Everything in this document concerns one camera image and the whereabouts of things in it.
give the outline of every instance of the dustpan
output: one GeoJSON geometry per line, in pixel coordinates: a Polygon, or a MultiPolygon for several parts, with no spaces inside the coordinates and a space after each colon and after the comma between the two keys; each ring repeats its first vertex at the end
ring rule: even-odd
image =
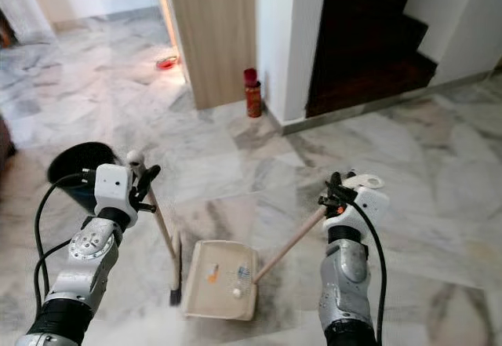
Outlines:
{"type": "Polygon", "coordinates": [[[195,244],[182,309],[187,316],[250,320],[256,303],[256,250],[227,240],[195,244]]]}

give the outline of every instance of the wooden handle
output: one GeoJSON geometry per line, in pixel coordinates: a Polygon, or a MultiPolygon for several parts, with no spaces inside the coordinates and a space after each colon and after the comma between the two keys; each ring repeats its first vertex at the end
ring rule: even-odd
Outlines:
{"type": "Polygon", "coordinates": [[[326,215],[326,207],[321,206],[317,209],[315,213],[308,218],[307,222],[303,227],[298,230],[298,232],[289,240],[289,242],[281,249],[281,251],[272,260],[268,261],[265,266],[262,267],[260,272],[254,277],[253,284],[257,284],[258,281],[268,273],[283,257],[289,252],[324,216],[326,215]]]}

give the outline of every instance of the wooden door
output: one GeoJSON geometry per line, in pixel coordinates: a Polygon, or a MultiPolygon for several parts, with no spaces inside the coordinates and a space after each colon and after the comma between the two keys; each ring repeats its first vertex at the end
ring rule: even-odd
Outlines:
{"type": "Polygon", "coordinates": [[[173,0],[198,109],[244,98],[242,72],[256,66],[255,0],[173,0]]]}

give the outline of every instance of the dark wooden stair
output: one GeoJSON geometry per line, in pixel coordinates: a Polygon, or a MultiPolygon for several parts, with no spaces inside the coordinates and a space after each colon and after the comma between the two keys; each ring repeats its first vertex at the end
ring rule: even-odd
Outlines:
{"type": "Polygon", "coordinates": [[[417,52],[427,25],[407,0],[325,0],[307,116],[427,86],[437,64],[417,52]]]}

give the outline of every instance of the red bottle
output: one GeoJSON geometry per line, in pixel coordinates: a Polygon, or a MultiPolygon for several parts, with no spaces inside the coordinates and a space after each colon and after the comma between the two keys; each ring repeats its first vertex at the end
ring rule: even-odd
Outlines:
{"type": "Polygon", "coordinates": [[[246,105],[249,117],[261,116],[261,84],[253,68],[244,70],[244,83],[246,86],[246,105]]]}

